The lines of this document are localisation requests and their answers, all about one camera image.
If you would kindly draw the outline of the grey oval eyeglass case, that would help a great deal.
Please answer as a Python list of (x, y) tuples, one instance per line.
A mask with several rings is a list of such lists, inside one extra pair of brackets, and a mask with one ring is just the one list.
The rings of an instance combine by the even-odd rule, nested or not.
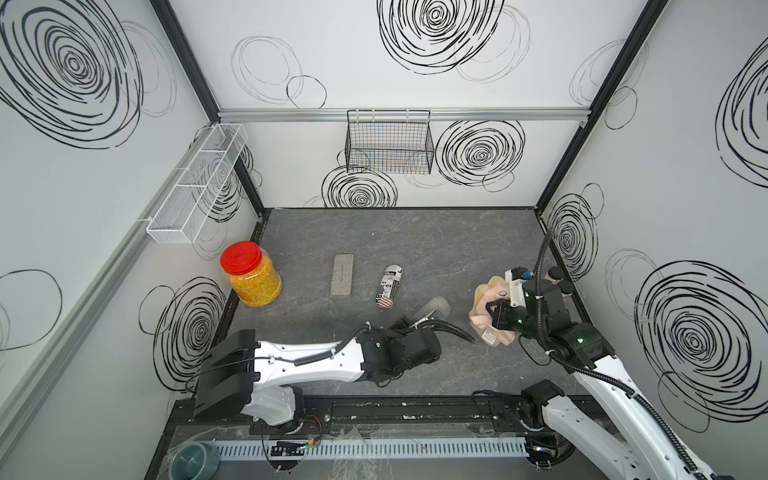
[(434, 297), (413, 316), (410, 325), (416, 328), (446, 326), (450, 314), (449, 302), (443, 297)]

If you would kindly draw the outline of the grey rectangular eyeglass case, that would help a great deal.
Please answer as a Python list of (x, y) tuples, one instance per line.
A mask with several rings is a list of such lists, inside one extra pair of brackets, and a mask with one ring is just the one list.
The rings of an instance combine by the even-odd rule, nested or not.
[(330, 297), (347, 298), (351, 296), (354, 275), (354, 255), (337, 254), (334, 257)]

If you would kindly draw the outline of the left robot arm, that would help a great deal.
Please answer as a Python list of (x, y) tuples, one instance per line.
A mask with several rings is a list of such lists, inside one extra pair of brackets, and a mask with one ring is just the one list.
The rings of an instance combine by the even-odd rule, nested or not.
[(301, 415), (303, 383), (387, 383), (437, 361), (441, 353), (430, 329), (382, 329), (365, 323), (338, 342), (320, 344), (259, 341), (254, 330), (240, 330), (203, 355), (193, 418), (247, 415), (280, 426)]

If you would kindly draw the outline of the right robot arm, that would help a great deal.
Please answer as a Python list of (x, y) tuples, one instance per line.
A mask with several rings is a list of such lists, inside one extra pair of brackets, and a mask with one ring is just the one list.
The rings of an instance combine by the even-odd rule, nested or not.
[(523, 425), (563, 436), (610, 479), (717, 478), (641, 394), (602, 334), (571, 320), (561, 287), (528, 272), (494, 276), (476, 289), (473, 313), (483, 317), (484, 331), (512, 332), (538, 343), (590, 393), (619, 433), (607, 432), (550, 381), (524, 391)]

